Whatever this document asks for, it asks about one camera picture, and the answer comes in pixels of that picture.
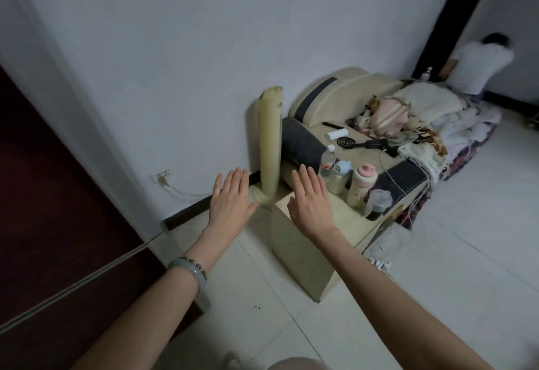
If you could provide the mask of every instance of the beige tower fan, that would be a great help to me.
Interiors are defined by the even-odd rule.
[[[254,199],[271,206],[279,198],[279,165],[281,163],[282,87],[270,87],[258,99],[260,136],[260,184],[253,189]]]

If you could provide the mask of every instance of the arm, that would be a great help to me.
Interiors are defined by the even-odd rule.
[[[210,220],[185,253],[206,274],[239,235],[256,204],[247,204],[249,173],[230,171],[221,190],[219,174],[210,202]],[[181,267],[169,269],[73,365],[73,370],[149,370],[198,293],[198,282]]]
[[[446,80],[458,62],[459,61],[456,59],[449,59],[447,63],[445,64],[445,66],[441,68],[440,73],[438,73],[438,76],[440,77],[440,79]]]
[[[335,228],[326,186],[301,165],[288,204],[298,229],[320,249],[404,369],[491,369],[462,340],[371,265]]]

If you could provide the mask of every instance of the electrical outlet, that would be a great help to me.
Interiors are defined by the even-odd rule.
[[[157,170],[155,173],[151,174],[150,177],[155,184],[158,184],[157,180],[160,177],[164,177],[167,182],[169,182],[174,176],[174,169],[172,167],[163,167],[160,170]]]

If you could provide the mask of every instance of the bracelet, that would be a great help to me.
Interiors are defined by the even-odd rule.
[[[180,258],[174,259],[169,264],[169,269],[173,266],[179,266],[184,269],[187,269],[187,271],[189,271],[197,280],[199,292],[204,290],[206,286],[206,272],[194,260],[182,256]]]

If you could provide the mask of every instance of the man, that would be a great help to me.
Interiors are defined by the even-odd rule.
[[[333,224],[326,185],[312,167],[292,171],[292,222],[333,265],[376,333],[404,369],[492,368],[357,251]],[[205,274],[256,209],[249,174],[230,171],[213,186],[210,220],[197,242],[73,365],[73,370],[150,370],[195,298]],[[320,361],[292,358],[271,370],[322,370]]]
[[[457,49],[439,76],[451,89],[470,95],[472,101],[478,103],[489,79],[508,66],[513,58],[509,38],[495,32],[481,42],[472,41]]]

